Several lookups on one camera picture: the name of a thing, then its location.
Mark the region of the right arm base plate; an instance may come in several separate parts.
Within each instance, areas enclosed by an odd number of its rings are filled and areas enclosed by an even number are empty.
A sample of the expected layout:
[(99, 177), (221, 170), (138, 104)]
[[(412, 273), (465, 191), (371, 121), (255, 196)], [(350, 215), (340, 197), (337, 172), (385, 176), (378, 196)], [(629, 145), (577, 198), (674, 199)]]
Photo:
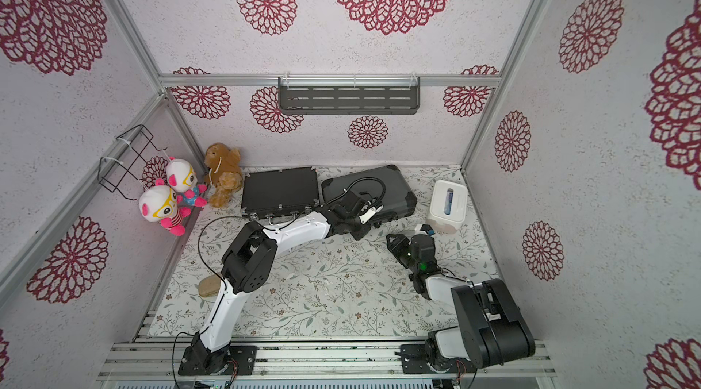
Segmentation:
[(424, 343), (405, 343), (396, 355), (404, 374), (470, 374), (476, 367), (465, 358), (443, 358)]

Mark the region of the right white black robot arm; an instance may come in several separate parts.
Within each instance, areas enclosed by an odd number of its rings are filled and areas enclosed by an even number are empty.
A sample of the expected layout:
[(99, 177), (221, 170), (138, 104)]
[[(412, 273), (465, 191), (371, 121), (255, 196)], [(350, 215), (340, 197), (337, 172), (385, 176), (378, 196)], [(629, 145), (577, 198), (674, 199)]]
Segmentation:
[(390, 234), (386, 246), (409, 271), (418, 295), (449, 304), (456, 313), (455, 327), (429, 332), (422, 345), (400, 348), (405, 373), (474, 372), (535, 354), (536, 341), (504, 281), (474, 283), (441, 269), (431, 230), (412, 237)]

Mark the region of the grey hard poker case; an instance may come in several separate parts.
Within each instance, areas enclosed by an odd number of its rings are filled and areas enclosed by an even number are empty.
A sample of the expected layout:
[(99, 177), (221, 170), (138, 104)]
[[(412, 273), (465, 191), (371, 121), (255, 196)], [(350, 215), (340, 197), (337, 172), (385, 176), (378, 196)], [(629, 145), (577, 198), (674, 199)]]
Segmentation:
[(383, 209), (370, 219), (372, 225), (379, 228), (383, 223), (414, 215), (417, 197), (396, 165), (381, 166), (349, 175), (327, 178), (321, 182), (322, 196), (324, 200), (331, 200), (341, 195), (343, 190), (353, 182), (361, 179), (361, 182), (350, 190), (366, 199), (379, 197), (382, 194), (381, 185), (378, 182), (368, 180), (368, 177), (377, 178), (385, 185), (384, 196), (381, 200)]

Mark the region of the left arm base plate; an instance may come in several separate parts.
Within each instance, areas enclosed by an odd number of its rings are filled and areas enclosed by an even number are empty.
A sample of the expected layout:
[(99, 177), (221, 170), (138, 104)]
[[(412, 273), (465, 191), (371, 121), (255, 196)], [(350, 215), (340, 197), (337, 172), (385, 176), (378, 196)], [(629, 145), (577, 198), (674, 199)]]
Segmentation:
[(178, 376), (249, 376), (253, 374), (258, 348), (254, 345), (234, 345), (209, 353), (189, 346), (177, 370)]

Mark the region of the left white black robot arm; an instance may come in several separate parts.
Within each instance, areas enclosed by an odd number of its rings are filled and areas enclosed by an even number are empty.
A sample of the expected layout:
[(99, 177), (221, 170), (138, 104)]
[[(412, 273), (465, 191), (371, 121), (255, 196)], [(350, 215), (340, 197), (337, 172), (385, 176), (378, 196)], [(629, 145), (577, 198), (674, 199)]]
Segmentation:
[(241, 228), (222, 257), (220, 290), (191, 347), (199, 354), (219, 354), (231, 342), (239, 316), (252, 294), (265, 284), (277, 256), (299, 245), (335, 235), (364, 237), (370, 221), (383, 210), (383, 196), (369, 199), (350, 190), (332, 202), (279, 228), (251, 221)]

